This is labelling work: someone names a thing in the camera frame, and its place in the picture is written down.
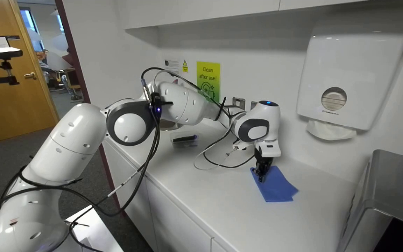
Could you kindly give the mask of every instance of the white wall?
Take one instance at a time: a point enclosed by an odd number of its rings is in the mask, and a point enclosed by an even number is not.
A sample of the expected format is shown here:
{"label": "white wall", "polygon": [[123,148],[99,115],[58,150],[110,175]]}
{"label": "white wall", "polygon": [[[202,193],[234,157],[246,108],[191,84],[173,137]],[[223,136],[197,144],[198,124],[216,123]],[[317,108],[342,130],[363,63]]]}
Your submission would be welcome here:
{"label": "white wall", "polygon": [[58,56],[67,54],[67,43],[64,33],[58,29],[55,15],[51,14],[55,10],[55,5],[19,3],[19,7],[30,8],[44,49],[51,50]]}
{"label": "white wall", "polygon": [[355,180],[376,148],[403,154],[403,61],[384,108],[372,129],[356,138],[324,143],[304,131],[296,112],[297,85],[313,24],[330,8],[283,11],[159,28],[159,56],[185,59],[190,80],[195,61],[220,63],[222,95],[279,103],[283,155]]}
{"label": "white wall", "polygon": [[100,108],[141,94],[139,74],[155,61],[156,32],[125,33],[114,0],[62,1],[90,103]]}

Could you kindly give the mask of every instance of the blue cloth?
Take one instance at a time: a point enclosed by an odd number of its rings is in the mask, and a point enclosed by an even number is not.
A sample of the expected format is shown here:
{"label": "blue cloth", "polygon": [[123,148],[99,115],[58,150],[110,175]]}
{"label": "blue cloth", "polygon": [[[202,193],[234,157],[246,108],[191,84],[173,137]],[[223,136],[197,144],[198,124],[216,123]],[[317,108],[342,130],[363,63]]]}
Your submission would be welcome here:
{"label": "blue cloth", "polygon": [[269,166],[265,179],[258,180],[255,168],[250,168],[254,182],[265,201],[292,201],[297,189],[292,186],[276,166]]}

